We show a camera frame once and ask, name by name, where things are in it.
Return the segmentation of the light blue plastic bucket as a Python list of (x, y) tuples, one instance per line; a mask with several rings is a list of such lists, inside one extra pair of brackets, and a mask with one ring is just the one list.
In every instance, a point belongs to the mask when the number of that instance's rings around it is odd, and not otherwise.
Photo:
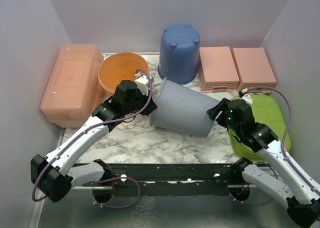
[(167, 78), (162, 81), (154, 102), (157, 109), (150, 114), (151, 126), (201, 138), (206, 138), (214, 125), (207, 111), (219, 103)]

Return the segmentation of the pink perforated basket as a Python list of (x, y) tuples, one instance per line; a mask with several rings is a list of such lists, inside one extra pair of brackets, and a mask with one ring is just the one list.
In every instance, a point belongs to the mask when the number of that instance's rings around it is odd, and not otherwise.
[(237, 91), (263, 87), (268, 93), (270, 87), (275, 87), (277, 80), (262, 47), (233, 48), (231, 53), (239, 76)]
[(201, 47), (199, 50), (197, 69), (201, 91), (235, 91), (240, 79), (230, 48)]

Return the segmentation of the orange plastic bucket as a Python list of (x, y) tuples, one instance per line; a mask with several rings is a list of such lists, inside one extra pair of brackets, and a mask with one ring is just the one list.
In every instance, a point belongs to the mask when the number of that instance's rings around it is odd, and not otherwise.
[(106, 58), (98, 70), (98, 80), (106, 96), (112, 96), (122, 80), (135, 81), (137, 69), (150, 72), (147, 61), (136, 53), (120, 52)]

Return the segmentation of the green plastic tray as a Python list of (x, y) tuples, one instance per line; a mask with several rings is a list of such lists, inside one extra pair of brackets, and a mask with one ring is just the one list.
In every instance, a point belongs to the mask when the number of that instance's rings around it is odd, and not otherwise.
[[(255, 121), (266, 124), (279, 139), (282, 139), (287, 126), (276, 100), (265, 95), (252, 95), (252, 99), (252, 113)], [(248, 146), (239, 143), (240, 139), (231, 130), (229, 131), (229, 138), (237, 157), (245, 157), (253, 162), (265, 162), (265, 159), (259, 154), (254, 153)]]

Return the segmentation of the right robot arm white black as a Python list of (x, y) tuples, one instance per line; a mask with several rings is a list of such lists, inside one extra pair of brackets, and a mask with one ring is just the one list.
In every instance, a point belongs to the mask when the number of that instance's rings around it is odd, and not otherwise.
[(309, 228), (320, 218), (320, 185), (282, 147), (273, 130), (255, 121), (251, 105), (243, 99), (223, 99), (207, 111), (210, 119), (232, 130), (240, 141), (265, 159), (279, 174), (278, 180), (246, 158), (233, 163), (230, 179), (255, 185), (279, 202), (301, 228)]

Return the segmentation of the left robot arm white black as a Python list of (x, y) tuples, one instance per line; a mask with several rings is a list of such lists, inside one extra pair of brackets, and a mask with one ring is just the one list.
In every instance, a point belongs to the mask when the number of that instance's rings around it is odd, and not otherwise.
[(106, 185), (111, 174), (103, 162), (73, 166), (84, 152), (117, 125), (139, 114), (148, 116), (156, 110), (157, 105), (152, 100), (153, 81), (146, 75), (135, 81), (121, 81), (114, 95), (98, 105), (65, 143), (44, 157), (35, 155), (30, 161), (30, 177), (34, 184), (32, 200), (39, 202), (49, 198), (58, 202), (72, 187), (89, 182)]

